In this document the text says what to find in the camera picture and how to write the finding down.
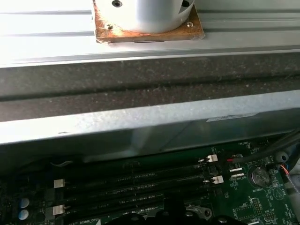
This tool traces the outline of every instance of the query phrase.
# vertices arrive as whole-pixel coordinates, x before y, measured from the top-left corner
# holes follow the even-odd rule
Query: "screw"
[[[219,221],[220,223],[222,223],[222,224],[227,223],[227,220],[226,220],[225,218],[223,218],[223,217],[220,217],[220,218],[218,219],[218,221]]]
[[[112,30],[113,29],[113,26],[111,24],[106,24],[105,25],[105,29],[107,30]]]
[[[139,217],[132,217],[131,220],[132,220],[132,221],[138,221],[138,220],[139,220]]]
[[[123,4],[119,0],[114,0],[112,1],[112,5],[115,6],[116,8],[121,7]]]
[[[192,23],[192,22],[187,22],[187,27],[193,27],[194,26],[194,24]]]
[[[192,212],[189,212],[189,211],[187,211],[187,212],[186,212],[186,216],[187,216],[187,217],[192,217],[192,216],[193,216],[193,213],[192,213]]]

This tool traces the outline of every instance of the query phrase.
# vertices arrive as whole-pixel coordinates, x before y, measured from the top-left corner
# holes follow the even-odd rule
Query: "green circuit board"
[[[171,191],[182,197],[187,206],[211,209],[212,216],[227,215],[248,225],[298,224],[273,156],[244,164],[226,161],[232,156],[254,154],[276,139],[278,137],[259,138],[64,169],[56,179],[71,183],[79,180],[73,186],[75,188],[85,185],[85,189],[75,194],[68,193],[66,188],[69,182],[65,187],[54,189],[34,184],[30,188],[21,188],[14,195],[9,195],[4,188],[6,184],[2,183],[0,218],[2,211],[3,221],[7,223],[10,215],[13,219],[9,224],[12,225],[103,225],[126,213],[147,215],[150,211],[163,209],[165,193]],[[212,155],[217,155],[218,159],[203,162]],[[267,185],[259,187],[253,184],[251,176],[256,168],[267,172]],[[224,182],[203,183],[203,180],[216,176],[222,176]],[[99,189],[89,184],[99,185]],[[55,191],[52,200],[45,194],[49,191]],[[31,212],[34,207],[37,210],[28,222],[19,221],[14,215],[18,215],[20,209],[13,206],[18,204],[20,198],[28,196],[34,199],[31,201]],[[45,221],[36,220],[37,217],[43,218],[49,208],[62,204],[66,208],[64,214],[51,219],[46,216]],[[85,216],[85,213],[90,215],[95,207],[99,215]]]
[[[220,157],[226,157],[233,154],[248,155],[260,150],[261,147],[268,144],[268,139],[249,140],[236,143],[228,143],[207,148],[198,148],[174,153],[161,154],[150,157],[133,158],[107,164],[110,171],[116,171],[122,168],[157,168],[162,165],[180,164],[182,161],[193,161],[195,158],[204,158],[207,155],[217,154]],[[260,147],[253,147],[255,142],[260,143]],[[298,224],[293,212],[291,203],[287,196],[284,183],[277,168],[268,170],[270,184],[267,187],[255,187],[249,181],[249,173],[254,166],[272,165],[273,157],[267,157],[256,162],[236,165],[220,165],[220,170],[224,174],[224,183],[219,184],[213,193],[195,198],[186,202],[186,204],[201,205],[212,209],[213,215],[227,215],[236,218],[249,225],[292,225]],[[244,175],[239,177],[230,177],[230,169],[241,168],[239,173]],[[150,210],[162,209],[162,205],[145,208],[140,211],[131,212],[146,214]],[[123,213],[112,214],[101,218],[85,220],[89,225],[96,225],[99,220],[101,224],[119,217]]]

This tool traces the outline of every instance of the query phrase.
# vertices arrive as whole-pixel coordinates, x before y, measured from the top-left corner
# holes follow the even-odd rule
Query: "cable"
[[[290,183],[292,184],[292,186],[295,189],[295,191],[300,195],[300,189],[299,189],[299,187],[296,186],[296,184],[292,180],[291,176],[289,174],[287,174],[286,177],[290,181]]]
[[[246,163],[249,161],[255,161],[255,160],[270,156],[270,155],[276,153],[277,151],[280,151],[289,146],[297,144],[298,142],[300,142],[300,129],[296,129],[296,130],[288,133],[287,135],[285,135],[284,137],[282,137],[275,143],[268,146],[265,150],[259,151],[255,154],[252,154],[252,155],[246,156],[246,157],[239,157],[239,158],[232,158],[232,159],[230,158],[230,159],[227,159],[227,162]]]
[[[284,165],[280,165],[281,166],[281,168],[284,170],[284,172],[286,173],[286,175],[289,175],[289,172],[288,172],[288,170],[285,168],[285,166]]]

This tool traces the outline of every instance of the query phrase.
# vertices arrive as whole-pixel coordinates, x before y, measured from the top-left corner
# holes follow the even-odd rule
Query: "capacitor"
[[[250,181],[255,186],[260,188],[265,188],[270,185],[270,175],[269,173],[261,167],[256,167],[250,174]]]
[[[27,206],[29,206],[29,203],[30,203],[30,201],[29,201],[28,198],[22,198],[22,199],[20,200],[19,206],[20,206],[20,208],[24,209],[24,208],[26,208]]]
[[[18,218],[19,220],[26,220],[29,216],[28,210],[22,210],[19,212]]]

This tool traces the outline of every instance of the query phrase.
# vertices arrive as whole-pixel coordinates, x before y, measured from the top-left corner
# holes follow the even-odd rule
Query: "metal rail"
[[[196,0],[196,6],[204,40],[100,45],[91,1],[0,2],[0,67],[300,49],[298,0]]]

